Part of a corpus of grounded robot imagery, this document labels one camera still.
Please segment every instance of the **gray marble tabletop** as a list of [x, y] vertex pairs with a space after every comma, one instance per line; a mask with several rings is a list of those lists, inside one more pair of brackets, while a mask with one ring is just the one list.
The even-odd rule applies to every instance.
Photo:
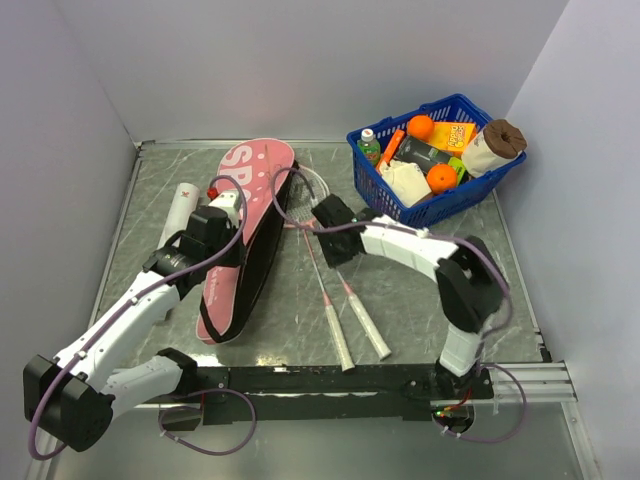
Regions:
[[[347, 144], [307, 146], [298, 143], [296, 147], [296, 160], [320, 174], [332, 193], [341, 196], [356, 211], [364, 206], [353, 187], [351, 149]], [[155, 249], [178, 183], [190, 182], [205, 192], [228, 149], [228, 145], [199, 149], [166, 145], [143, 149], [99, 315], [126, 291]], [[525, 293], [495, 198], [490, 195], [479, 205], [435, 225], [432, 230], [482, 238], [511, 286], [515, 305], [513, 322], [508, 329], [488, 339], [484, 358], [500, 362], [541, 361]], [[337, 275], [326, 266], [317, 239], [312, 237], [311, 242], [354, 362], [378, 363]], [[340, 271], [360, 296], [393, 351], [385, 363], [432, 363], [438, 358], [448, 323], [432, 281], [402, 265], [372, 256], [360, 256]], [[322, 295], [299, 231], [283, 231], [267, 283], [245, 330], [234, 341], [211, 346], [196, 338], [201, 294], [202, 286], [192, 290], [166, 321], [153, 327], [121, 366], [145, 362], [169, 346], [190, 355], [203, 366], [338, 363]]]

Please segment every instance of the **racket handle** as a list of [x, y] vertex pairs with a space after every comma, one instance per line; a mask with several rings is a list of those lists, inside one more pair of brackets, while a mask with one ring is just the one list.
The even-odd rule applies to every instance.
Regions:
[[324, 307], [324, 312], [327, 315], [329, 329], [331, 330], [331, 337], [333, 337], [333, 344], [336, 347], [342, 371], [346, 372], [347, 370], [352, 370], [355, 368], [355, 365], [353, 364], [353, 360], [351, 360], [347, 340], [344, 338], [344, 333], [342, 332], [342, 327], [340, 326], [340, 320], [338, 320], [336, 309], [333, 308], [332, 304], [328, 304]]
[[349, 294], [347, 298], [349, 299], [349, 304], [351, 305], [353, 313], [355, 313], [356, 317], [358, 317], [358, 320], [360, 320], [362, 328], [364, 328], [364, 331], [367, 334], [367, 337], [369, 337], [373, 348], [375, 348], [376, 353], [378, 354], [378, 358], [380, 358], [380, 360], [384, 360], [389, 355], [391, 355], [391, 349], [389, 349], [389, 346], [384, 341], [384, 338], [382, 338], [382, 335], [380, 335], [380, 332], [376, 328], [376, 324], [373, 323], [373, 320], [371, 320], [369, 312], [367, 312], [367, 309], [364, 308], [364, 305], [355, 293]]

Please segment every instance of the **red cap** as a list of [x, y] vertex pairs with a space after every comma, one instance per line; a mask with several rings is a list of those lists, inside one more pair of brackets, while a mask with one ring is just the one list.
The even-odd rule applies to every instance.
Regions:
[[218, 195], [220, 195], [218, 193], [218, 190], [216, 190], [214, 187], [209, 188], [209, 190], [207, 190], [207, 197], [209, 197], [209, 200], [213, 200], [215, 199]]

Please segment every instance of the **orange fruit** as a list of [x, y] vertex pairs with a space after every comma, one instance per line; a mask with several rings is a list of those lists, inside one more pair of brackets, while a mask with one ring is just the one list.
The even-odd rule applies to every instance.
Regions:
[[407, 123], [407, 133], [426, 142], [433, 133], [433, 120], [428, 115], [416, 115]]
[[446, 190], [456, 188], [458, 183], [458, 174], [451, 165], [439, 163], [431, 167], [427, 173], [427, 183], [434, 195], [440, 195]]

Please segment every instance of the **green bottle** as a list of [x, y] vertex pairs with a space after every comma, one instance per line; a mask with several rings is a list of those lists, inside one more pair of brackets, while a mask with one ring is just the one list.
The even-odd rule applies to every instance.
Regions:
[[365, 128], [360, 134], [360, 140], [358, 140], [358, 147], [367, 157], [367, 160], [374, 167], [378, 165], [380, 161], [380, 143], [376, 139], [375, 133], [370, 128]]

